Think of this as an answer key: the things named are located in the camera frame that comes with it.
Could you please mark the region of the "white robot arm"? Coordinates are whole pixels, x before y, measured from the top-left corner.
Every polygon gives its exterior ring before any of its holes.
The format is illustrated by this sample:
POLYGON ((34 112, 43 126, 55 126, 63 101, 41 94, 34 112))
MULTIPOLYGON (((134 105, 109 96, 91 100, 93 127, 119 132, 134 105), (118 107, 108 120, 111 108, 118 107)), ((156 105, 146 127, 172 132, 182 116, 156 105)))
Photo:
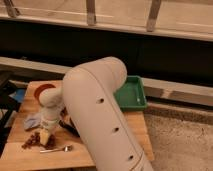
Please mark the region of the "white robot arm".
POLYGON ((38 96, 43 131, 51 132, 66 110, 98 171, 154 171, 114 98, 126 78, 115 57, 71 68, 59 88, 38 96))

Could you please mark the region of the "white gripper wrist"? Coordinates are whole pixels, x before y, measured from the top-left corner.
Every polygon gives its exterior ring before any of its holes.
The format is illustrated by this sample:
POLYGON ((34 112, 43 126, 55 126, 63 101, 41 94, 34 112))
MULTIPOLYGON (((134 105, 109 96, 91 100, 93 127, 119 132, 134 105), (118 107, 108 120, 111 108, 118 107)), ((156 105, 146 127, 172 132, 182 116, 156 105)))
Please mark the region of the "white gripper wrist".
POLYGON ((41 127, 44 129, 40 130, 40 143, 45 146, 53 131, 60 120, 60 113, 62 109, 60 107, 42 107, 40 109, 41 113, 41 127))

